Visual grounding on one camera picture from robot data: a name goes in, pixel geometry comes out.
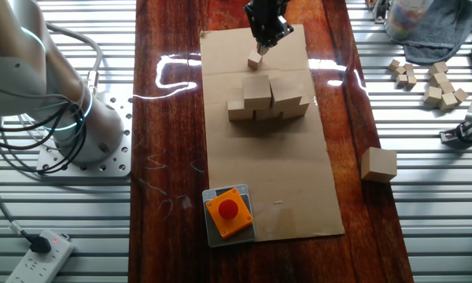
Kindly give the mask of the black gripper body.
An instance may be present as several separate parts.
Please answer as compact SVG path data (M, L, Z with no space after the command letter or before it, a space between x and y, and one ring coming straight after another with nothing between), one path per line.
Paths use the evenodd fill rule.
M251 0L248 3L250 20L269 20L284 16L290 0Z

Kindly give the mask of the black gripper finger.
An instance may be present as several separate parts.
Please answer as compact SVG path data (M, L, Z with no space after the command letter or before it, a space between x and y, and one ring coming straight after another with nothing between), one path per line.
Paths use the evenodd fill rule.
M271 18L264 25L264 54L278 42L294 31L283 15Z
M265 54L265 45L263 40L263 30L265 12L264 9L257 4L246 4L243 7L249 21L249 26L256 40L256 51L258 54Z

